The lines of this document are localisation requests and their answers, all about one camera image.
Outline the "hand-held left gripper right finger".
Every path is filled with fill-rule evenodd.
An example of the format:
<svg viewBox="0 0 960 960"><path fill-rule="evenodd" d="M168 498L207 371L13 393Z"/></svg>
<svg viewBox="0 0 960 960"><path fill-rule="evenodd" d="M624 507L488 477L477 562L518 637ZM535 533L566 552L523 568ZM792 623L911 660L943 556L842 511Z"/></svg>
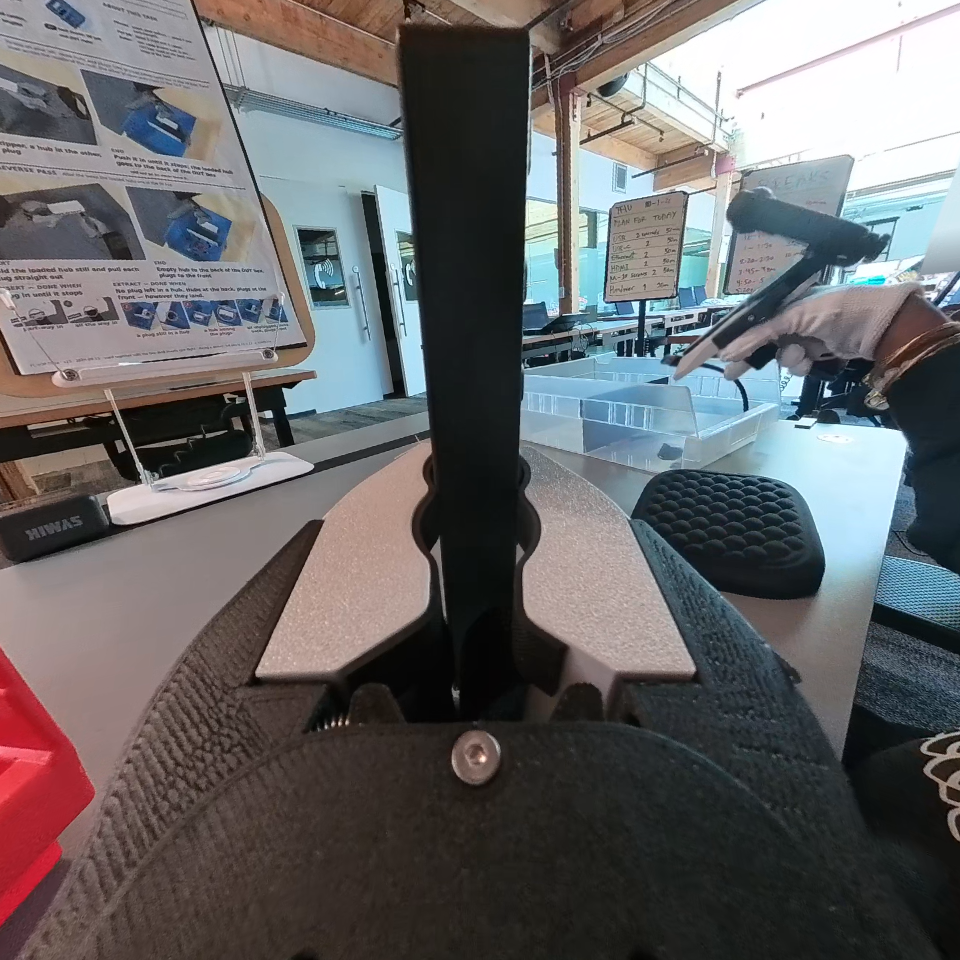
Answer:
<svg viewBox="0 0 960 960"><path fill-rule="evenodd" d="M533 540L519 570L531 683L687 682L696 667L627 514L531 446Z"/></svg>

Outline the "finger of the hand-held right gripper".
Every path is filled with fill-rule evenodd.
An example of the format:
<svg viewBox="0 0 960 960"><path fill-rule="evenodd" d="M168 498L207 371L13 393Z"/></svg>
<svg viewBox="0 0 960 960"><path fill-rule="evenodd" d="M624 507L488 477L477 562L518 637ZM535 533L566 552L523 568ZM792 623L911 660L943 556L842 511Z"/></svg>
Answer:
<svg viewBox="0 0 960 960"><path fill-rule="evenodd" d="M776 316L786 301L823 271L822 258L801 258L768 280L715 323L681 354L666 354L662 364L674 378L685 378L718 357L732 342Z"/></svg>

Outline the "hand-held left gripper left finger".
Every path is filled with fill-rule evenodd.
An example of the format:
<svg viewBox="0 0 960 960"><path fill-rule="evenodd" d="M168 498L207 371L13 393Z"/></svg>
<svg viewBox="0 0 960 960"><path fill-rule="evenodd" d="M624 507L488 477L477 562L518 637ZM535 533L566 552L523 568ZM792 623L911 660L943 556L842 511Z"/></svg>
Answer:
<svg viewBox="0 0 960 960"><path fill-rule="evenodd" d="M346 493L313 546L256 667L264 682L346 682L442 610L423 440Z"/></svg>

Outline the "clear plastic storage box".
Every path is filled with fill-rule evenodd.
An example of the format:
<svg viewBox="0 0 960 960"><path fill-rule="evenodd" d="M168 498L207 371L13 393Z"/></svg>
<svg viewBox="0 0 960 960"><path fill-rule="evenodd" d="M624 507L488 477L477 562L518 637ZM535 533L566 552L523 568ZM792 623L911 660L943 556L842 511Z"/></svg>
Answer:
<svg viewBox="0 0 960 960"><path fill-rule="evenodd" d="M520 436L649 474L702 470L752 444L781 401L775 364L737 381L718 364L674 381L656 358L604 353L527 369Z"/></svg>

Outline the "plain black usb hub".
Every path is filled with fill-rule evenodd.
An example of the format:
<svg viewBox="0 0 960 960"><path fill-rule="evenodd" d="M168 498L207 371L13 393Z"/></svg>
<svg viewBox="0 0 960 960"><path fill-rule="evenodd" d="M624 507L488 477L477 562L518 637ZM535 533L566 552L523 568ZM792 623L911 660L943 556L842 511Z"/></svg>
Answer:
<svg viewBox="0 0 960 960"><path fill-rule="evenodd" d="M405 165L446 621L460 714L507 709L522 489L532 57L522 28L398 32Z"/></svg>

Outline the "red plastic bin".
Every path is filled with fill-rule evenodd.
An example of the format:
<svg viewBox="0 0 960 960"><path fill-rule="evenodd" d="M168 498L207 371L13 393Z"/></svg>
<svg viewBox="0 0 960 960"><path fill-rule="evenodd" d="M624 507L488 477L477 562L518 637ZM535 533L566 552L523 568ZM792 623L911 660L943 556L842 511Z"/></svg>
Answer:
<svg viewBox="0 0 960 960"><path fill-rule="evenodd" d="M60 838L94 798L72 742L1 654L1 922L58 864Z"/></svg>

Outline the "person's right hand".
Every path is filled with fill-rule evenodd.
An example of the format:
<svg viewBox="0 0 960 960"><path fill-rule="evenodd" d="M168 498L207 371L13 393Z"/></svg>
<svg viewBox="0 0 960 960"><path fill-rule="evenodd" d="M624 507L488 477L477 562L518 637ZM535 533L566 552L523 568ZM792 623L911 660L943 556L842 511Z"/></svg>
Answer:
<svg viewBox="0 0 960 960"><path fill-rule="evenodd" d="M757 352L774 346L779 366L807 375L821 361L875 360L897 317L907 307L930 307L915 283L828 287L789 300L762 324L744 332L718 353L725 375L737 377Z"/></svg>

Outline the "handwritten whiteboard on stand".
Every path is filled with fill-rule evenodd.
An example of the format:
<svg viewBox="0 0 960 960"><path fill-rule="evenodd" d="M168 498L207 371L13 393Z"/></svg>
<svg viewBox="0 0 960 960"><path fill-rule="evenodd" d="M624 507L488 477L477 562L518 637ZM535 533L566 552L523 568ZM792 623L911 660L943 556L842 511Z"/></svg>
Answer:
<svg viewBox="0 0 960 960"><path fill-rule="evenodd" d="M806 160L745 172L744 190L765 188L779 201L815 212L838 216L855 166L850 154ZM798 262L806 246L760 231L733 226L726 254L722 293L750 295Z"/></svg>
<svg viewBox="0 0 960 960"><path fill-rule="evenodd" d="M643 346L647 303L677 295L689 200L685 191L670 191L622 200L608 211L603 300L639 305L637 331L617 345L619 357Z"/></svg>

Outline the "black honeycomb cushion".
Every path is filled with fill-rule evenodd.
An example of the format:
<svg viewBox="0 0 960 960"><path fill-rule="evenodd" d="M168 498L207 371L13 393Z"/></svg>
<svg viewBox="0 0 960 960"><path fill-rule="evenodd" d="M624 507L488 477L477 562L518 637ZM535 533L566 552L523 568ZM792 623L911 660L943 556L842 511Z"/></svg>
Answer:
<svg viewBox="0 0 960 960"><path fill-rule="evenodd" d="M783 481L670 469L644 487L630 517L721 593L788 601L820 590L819 532L807 501Z"/></svg>

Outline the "wooden backboard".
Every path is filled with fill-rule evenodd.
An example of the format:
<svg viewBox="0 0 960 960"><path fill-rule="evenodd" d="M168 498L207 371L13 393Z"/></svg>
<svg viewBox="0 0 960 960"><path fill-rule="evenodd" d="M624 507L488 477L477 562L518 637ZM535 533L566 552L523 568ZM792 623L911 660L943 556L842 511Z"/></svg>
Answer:
<svg viewBox="0 0 960 960"><path fill-rule="evenodd" d="M316 331L310 315L304 285L297 269L282 217L266 194L260 194L265 222L278 260L278 272L286 285L287 296L283 308L288 318L296 319L300 328L294 344L281 344L266 355L267 347L226 353L206 353L172 359L150 359L143 362L124 361L114 366L71 368L71 377L60 372L21 374L2 348L1 394L5 398L27 400L31 403L51 399L60 394L98 392L103 389L129 388L141 385L158 387L201 377L238 378L250 372L278 371L292 367L311 354L316 345Z"/></svg>

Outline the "dark grey power station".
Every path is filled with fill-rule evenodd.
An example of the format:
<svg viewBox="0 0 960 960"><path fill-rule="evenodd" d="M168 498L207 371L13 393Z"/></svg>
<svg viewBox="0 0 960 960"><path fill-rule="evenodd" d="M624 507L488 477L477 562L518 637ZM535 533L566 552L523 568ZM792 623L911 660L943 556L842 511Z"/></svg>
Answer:
<svg viewBox="0 0 960 960"><path fill-rule="evenodd" d="M91 494L22 501L2 507L1 552L16 565L96 541L110 526L104 507Z"/></svg>

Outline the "grey mesh office chair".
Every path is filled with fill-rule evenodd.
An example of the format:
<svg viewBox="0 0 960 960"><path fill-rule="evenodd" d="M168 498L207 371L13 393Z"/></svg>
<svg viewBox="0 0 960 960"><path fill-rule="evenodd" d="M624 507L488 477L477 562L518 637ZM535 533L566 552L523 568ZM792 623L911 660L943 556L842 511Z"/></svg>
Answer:
<svg viewBox="0 0 960 960"><path fill-rule="evenodd" d="M922 640L958 642L958 574L930 563L885 556L871 618Z"/></svg>

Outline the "person's dark printed sweatshirt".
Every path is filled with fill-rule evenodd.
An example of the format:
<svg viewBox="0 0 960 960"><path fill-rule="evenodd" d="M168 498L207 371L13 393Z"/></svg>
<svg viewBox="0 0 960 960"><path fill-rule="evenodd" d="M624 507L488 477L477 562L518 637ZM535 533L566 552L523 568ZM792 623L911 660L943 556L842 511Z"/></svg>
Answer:
<svg viewBox="0 0 960 960"><path fill-rule="evenodd" d="M943 958L959 957L959 732L875 752L851 773L898 892Z"/></svg>

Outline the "instruction sheet in acrylic holder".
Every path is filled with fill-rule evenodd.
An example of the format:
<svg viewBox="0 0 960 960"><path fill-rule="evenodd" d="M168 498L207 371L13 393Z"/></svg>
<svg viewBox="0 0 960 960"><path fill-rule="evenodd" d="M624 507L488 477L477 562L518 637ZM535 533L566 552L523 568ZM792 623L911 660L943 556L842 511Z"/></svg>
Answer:
<svg viewBox="0 0 960 960"><path fill-rule="evenodd" d="M1 77L15 378L305 355L193 2L3 1Z"/></svg>

